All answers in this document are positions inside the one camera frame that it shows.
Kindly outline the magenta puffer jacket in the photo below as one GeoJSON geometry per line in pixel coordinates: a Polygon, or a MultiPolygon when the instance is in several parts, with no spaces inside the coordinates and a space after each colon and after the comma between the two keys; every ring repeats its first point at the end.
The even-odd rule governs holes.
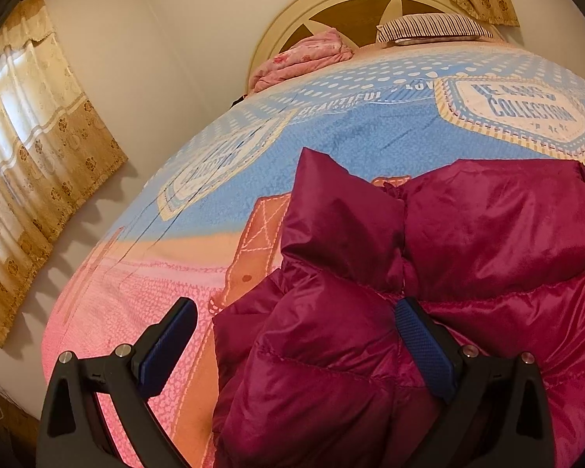
{"type": "Polygon", "coordinates": [[[280,266],[214,318],[218,467],[585,458],[585,165],[376,186],[304,149],[280,266]]]}

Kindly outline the dark brown wooden furniture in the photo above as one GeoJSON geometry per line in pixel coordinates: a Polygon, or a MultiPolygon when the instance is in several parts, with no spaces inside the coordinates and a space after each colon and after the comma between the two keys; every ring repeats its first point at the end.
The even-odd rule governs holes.
{"type": "Polygon", "coordinates": [[[0,467],[34,467],[40,422],[0,393],[0,467]]]}

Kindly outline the blue and pink bedspread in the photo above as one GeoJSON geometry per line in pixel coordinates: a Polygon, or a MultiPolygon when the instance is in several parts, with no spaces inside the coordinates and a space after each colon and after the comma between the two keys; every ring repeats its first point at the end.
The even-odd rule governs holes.
{"type": "MultiPolygon", "coordinates": [[[[218,467],[214,318],[280,266],[304,149],[376,186],[460,160],[585,165],[585,79],[514,46],[447,43],[374,51],[248,96],[151,177],[63,289],[43,339],[48,383],[61,353],[111,354],[190,298],[195,332],[149,406],[187,467],[218,467]]],[[[98,399],[123,467],[144,467],[112,399],[98,399]]]]}

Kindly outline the striped pillow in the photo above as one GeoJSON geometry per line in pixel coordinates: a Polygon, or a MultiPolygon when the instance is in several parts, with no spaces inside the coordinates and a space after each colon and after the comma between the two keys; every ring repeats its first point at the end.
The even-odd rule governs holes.
{"type": "Polygon", "coordinates": [[[410,46],[419,43],[493,39],[493,32],[462,14],[423,13],[404,15],[376,27],[376,43],[410,46]]]}

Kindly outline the folded pink blanket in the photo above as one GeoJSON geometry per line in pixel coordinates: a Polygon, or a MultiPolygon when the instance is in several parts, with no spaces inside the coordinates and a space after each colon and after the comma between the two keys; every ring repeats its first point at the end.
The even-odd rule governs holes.
{"type": "Polygon", "coordinates": [[[249,77],[247,94],[252,95],[285,80],[352,59],[354,52],[334,28],[300,40],[287,51],[273,56],[249,77]]]}

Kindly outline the cream wooden headboard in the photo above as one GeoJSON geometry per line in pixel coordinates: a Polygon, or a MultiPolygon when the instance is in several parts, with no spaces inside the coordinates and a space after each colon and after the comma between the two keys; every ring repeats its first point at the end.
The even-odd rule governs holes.
{"type": "Polygon", "coordinates": [[[337,30],[342,41],[355,51],[375,43],[379,24],[408,14],[431,12],[463,11],[450,0],[294,0],[266,28],[248,72],[253,73],[299,40],[328,28],[337,30]]]}

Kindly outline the beige curtain on side wall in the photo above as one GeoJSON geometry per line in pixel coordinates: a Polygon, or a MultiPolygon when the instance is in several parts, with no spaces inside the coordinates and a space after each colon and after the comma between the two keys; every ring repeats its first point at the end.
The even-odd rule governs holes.
{"type": "Polygon", "coordinates": [[[127,160],[45,1],[23,0],[0,29],[0,347],[66,223],[127,160]]]}

